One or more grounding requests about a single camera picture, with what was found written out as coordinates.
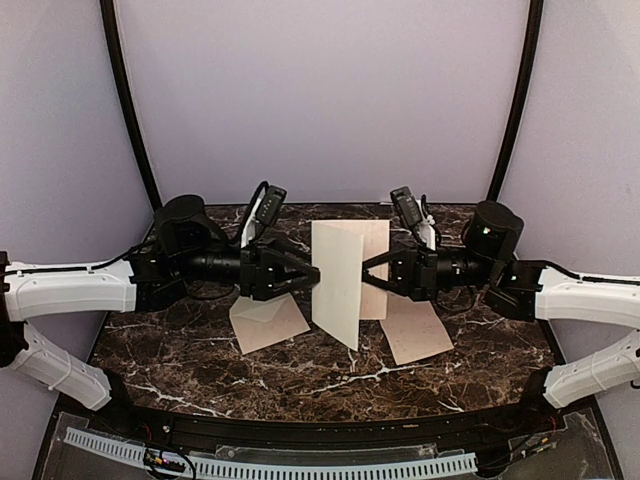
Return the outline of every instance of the black curved frame pole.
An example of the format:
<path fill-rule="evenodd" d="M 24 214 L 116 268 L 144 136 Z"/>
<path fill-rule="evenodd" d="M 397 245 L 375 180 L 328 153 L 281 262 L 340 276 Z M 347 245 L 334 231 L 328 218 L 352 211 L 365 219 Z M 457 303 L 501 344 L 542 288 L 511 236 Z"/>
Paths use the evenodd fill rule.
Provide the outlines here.
<path fill-rule="evenodd" d="M 524 46 L 522 48 L 522 57 L 520 58 L 520 70 L 518 71 L 518 80 L 516 81 L 516 89 L 513 92 L 513 102 L 511 103 L 511 111 L 509 112 L 509 120 L 502 139 L 502 146 L 496 162 L 496 168 L 493 172 L 487 200 L 498 200 L 500 190 L 504 178 L 507 175 L 511 155 L 513 154 L 513 146 L 516 143 L 518 129 L 520 128 L 520 120 L 524 111 L 524 104 L 527 100 L 527 92 L 529 90 L 529 81 L 531 80 L 531 72 L 533 71 L 533 61 L 536 56 L 536 47 L 538 46 L 538 36 L 540 34 L 540 24 L 542 23 L 542 7 L 544 0 L 531 0 L 529 3 L 529 18 L 527 19 L 527 30 L 524 37 Z"/>
<path fill-rule="evenodd" d="M 118 23 L 113 0 L 100 0 L 100 10 L 102 11 L 102 24 L 104 26 L 104 35 L 107 39 L 113 78 L 116 82 L 116 89 L 118 90 L 118 97 L 120 98 L 120 108 L 122 108 L 122 115 L 127 125 L 127 132 L 129 132 L 131 147 L 136 157 L 136 163 L 138 164 L 138 170 L 140 171 L 149 203 L 151 203 L 151 207 L 154 210 L 157 210 L 162 207 L 162 200 L 160 199 L 158 185 L 153 177 L 147 151 L 144 148 L 138 117 L 135 107 L 133 106 L 127 71 L 124 66 L 124 57 L 122 56 L 122 45 L 120 44 L 120 36 L 118 35 Z"/>

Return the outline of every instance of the purple wall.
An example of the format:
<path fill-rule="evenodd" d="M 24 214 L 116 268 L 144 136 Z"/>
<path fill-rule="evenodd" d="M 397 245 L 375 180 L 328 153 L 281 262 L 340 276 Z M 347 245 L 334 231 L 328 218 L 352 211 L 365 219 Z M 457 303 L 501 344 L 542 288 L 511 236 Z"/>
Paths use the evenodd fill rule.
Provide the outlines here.
<path fill-rule="evenodd" d="M 99 3 L 0 3 L 0 249 L 12 260 L 109 258 L 151 221 L 120 113 Z M 86 358 L 103 314 L 33 323 Z M 56 395 L 0 372 L 0 478 L 31 478 Z"/>
<path fill-rule="evenodd" d="M 526 226 L 522 258 L 638 275 L 640 3 L 550 1 L 530 95 L 501 198 Z M 557 321 L 575 360 L 619 340 L 622 327 Z M 625 471 L 640 477 L 638 393 L 599 397 Z"/>
<path fill-rule="evenodd" d="M 124 50 L 164 199 L 379 201 L 489 186 L 527 1 L 124 0 Z"/>

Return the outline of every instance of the paper envelope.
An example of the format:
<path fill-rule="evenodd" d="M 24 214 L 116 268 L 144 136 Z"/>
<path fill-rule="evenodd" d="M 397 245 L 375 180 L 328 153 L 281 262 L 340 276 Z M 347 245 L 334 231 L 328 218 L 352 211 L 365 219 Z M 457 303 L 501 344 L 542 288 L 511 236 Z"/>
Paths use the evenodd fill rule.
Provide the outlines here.
<path fill-rule="evenodd" d="M 256 302 L 239 297 L 229 318 L 243 354 L 274 345 L 309 330 L 291 294 Z"/>
<path fill-rule="evenodd" d="M 389 316 L 380 325 L 397 365 L 453 349 L 451 338 L 430 302 L 389 295 Z"/>

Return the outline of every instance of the beige paper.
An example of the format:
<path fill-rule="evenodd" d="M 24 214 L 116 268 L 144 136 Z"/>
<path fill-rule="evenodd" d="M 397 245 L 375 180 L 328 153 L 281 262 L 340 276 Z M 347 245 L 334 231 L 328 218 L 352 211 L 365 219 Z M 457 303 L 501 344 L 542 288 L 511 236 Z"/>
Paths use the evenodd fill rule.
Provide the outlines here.
<path fill-rule="evenodd" d="M 318 220 L 315 223 L 364 235 L 362 260 L 368 260 L 389 251 L 389 220 Z M 378 265 L 369 271 L 383 280 L 389 278 L 388 263 Z M 387 292 L 368 283 L 362 283 L 360 319 L 383 320 L 385 318 L 387 318 Z"/>
<path fill-rule="evenodd" d="M 444 325 L 430 302 L 389 295 L 386 320 L 380 322 L 397 365 L 453 349 Z"/>
<path fill-rule="evenodd" d="M 309 325 L 291 294 L 284 297 L 280 308 L 269 321 L 256 321 L 242 315 L 230 315 L 231 325 L 243 354 L 255 352 L 309 331 Z M 260 317 L 255 311 L 252 316 Z"/>
<path fill-rule="evenodd" d="M 280 295 L 265 302 L 259 302 L 249 297 L 238 297 L 236 303 L 229 310 L 232 317 L 242 317 L 256 322 L 268 322 L 280 310 L 282 303 L 287 301 L 291 294 Z"/>
<path fill-rule="evenodd" d="M 364 235 L 311 223 L 311 264 L 320 283 L 311 292 L 311 319 L 352 350 L 358 349 Z"/>

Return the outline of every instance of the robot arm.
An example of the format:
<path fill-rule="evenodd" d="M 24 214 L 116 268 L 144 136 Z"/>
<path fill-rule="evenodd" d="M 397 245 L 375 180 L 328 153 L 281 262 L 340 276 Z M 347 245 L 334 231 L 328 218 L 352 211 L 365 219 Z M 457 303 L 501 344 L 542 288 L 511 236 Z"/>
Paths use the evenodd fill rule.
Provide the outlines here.
<path fill-rule="evenodd" d="M 422 221 L 407 187 L 391 192 L 403 226 Z M 462 247 L 427 246 L 387 252 L 363 264 L 363 281 L 414 301 L 434 300 L 453 287 L 488 287 L 483 302 L 510 319 L 575 319 L 640 329 L 640 277 L 570 272 L 550 262 L 520 261 L 514 251 L 524 227 L 504 205 L 481 202 L 462 233 Z M 390 279 L 369 269 L 390 263 Z M 586 358 L 534 372 L 522 403 L 563 408 L 640 378 L 640 332 Z"/>
<path fill-rule="evenodd" d="M 103 263 L 9 263 L 0 252 L 0 367 L 25 373 L 90 410 L 128 425 L 126 388 L 120 377 L 91 367 L 44 338 L 27 319 L 84 311 L 161 310 L 187 295 L 193 280 L 238 284 L 240 294 L 268 300 L 313 285 L 319 271 L 308 254 L 286 243 L 260 241 L 286 192 L 263 182 L 238 233 L 229 239 L 209 219 L 204 201 L 185 195 L 155 213 L 155 241 Z"/>
<path fill-rule="evenodd" d="M 578 274 L 545 268 L 535 294 L 535 317 L 575 319 L 631 327 L 619 342 L 547 373 L 543 397 L 562 408 L 588 395 L 640 378 L 640 279 Z"/>

